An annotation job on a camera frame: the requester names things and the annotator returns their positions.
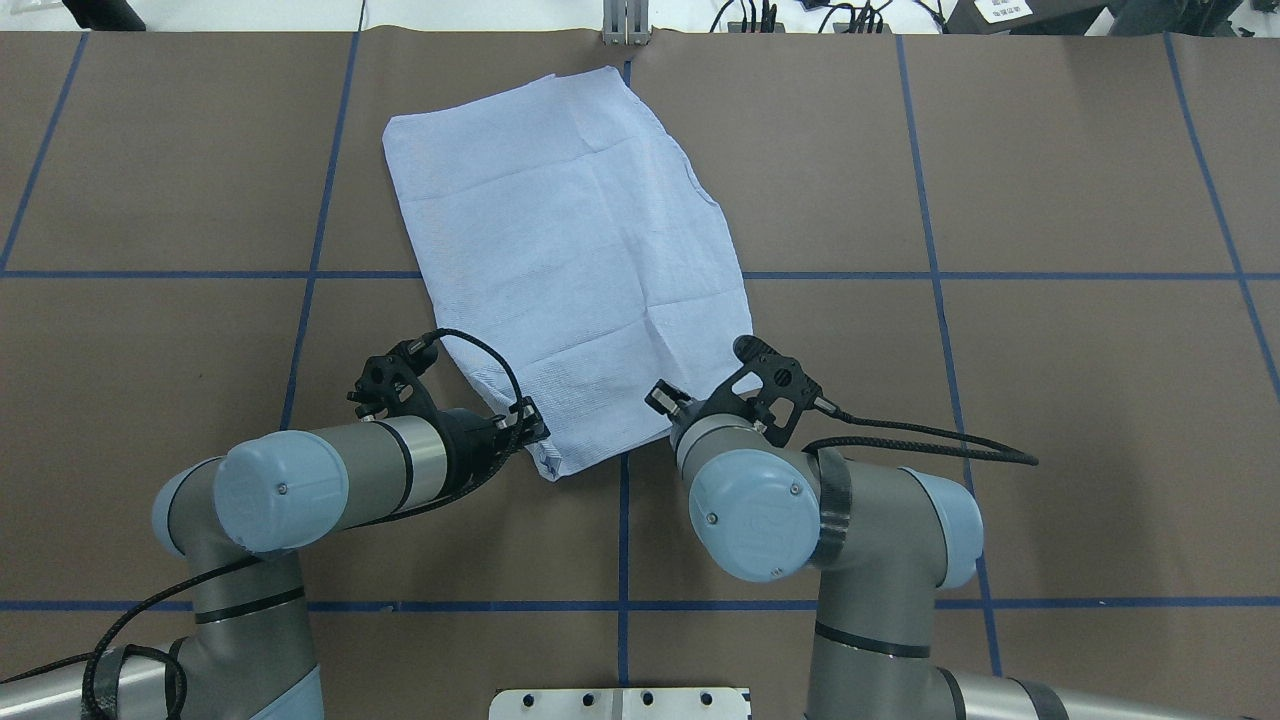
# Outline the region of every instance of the light blue cloth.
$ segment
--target light blue cloth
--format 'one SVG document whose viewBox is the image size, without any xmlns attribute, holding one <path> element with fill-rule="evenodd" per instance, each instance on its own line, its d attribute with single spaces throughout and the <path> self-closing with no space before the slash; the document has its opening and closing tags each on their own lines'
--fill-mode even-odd
<svg viewBox="0 0 1280 720">
<path fill-rule="evenodd" d="M 545 77 L 383 133 L 404 225 L 440 327 L 489 342 L 552 432 L 558 479 L 662 437 L 658 378 L 708 395 L 751 332 L 719 205 L 614 68 Z M 502 369 L 445 345 L 492 409 Z"/>
</svg>

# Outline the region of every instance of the white mounting bracket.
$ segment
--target white mounting bracket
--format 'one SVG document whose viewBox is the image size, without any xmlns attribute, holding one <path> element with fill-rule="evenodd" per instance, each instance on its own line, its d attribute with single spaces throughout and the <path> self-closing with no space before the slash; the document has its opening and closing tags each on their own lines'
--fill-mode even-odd
<svg viewBox="0 0 1280 720">
<path fill-rule="evenodd" d="M 649 0 L 604 0 L 604 44 L 648 45 Z"/>
<path fill-rule="evenodd" d="M 750 720 L 745 688 L 503 691 L 489 720 Z"/>
</svg>

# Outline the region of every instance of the sticker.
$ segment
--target sticker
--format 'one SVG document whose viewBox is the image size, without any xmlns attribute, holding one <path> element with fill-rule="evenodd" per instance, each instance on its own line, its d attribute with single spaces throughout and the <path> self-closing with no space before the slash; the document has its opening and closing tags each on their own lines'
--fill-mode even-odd
<svg viewBox="0 0 1280 720">
<path fill-rule="evenodd" d="M 1002 23 L 1032 14 L 1027 0 L 973 0 L 988 23 Z"/>
</svg>

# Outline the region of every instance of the white floor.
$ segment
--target white floor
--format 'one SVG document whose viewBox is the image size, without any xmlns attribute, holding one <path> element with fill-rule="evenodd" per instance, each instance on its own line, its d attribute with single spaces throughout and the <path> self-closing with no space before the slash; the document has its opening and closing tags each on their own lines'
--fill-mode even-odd
<svg viewBox="0 0 1280 720">
<path fill-rule="evenodd" d="M 924 0 L 931 5 L 937 0 Z M 943 0 L 950 13 L 956 0 Z M 155 31 L 348 31 L 360 18 L 361 0 L 132 0 Z M 718 0 L 650 0 L 655 27 L 707 32 Z M 365 27 L 394 24 L 413 29 L 562 29 L 599 28 L 602 0 L 367 0 Z M 815 32 L 826 10 L 805 12 L 797 0 L 780 0 L 778 22 L 787 32 Z M 835 19 L 844 19 L 837 13 Z M 736 6 L 726 20 L 737 20 Z M 884 18 L 897 33 L 936 33 L 933 20 L 913 0 L 893 0 Z M 1256 13 L 1244 0 L 1231 15 L 1235 27 L 1260 37 L 1280 37 L 1280 15 Z M 1094 27 L 1105 32 L 1106 23 Z M 0 0 L 0 29 L 78 29 L 56 0 Z"/>
</svg>

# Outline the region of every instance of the white metal plate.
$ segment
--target white metal plate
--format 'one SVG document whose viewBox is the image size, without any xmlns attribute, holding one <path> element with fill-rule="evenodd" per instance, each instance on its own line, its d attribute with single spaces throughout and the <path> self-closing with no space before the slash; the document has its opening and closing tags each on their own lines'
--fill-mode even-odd
<svg viewBox="0 0 1280 720">
<path fill-rule="evenodd" d="M 489 720 L 749 720 L 750 698 L 746 688 L 503 691 Z"/>
</svg>

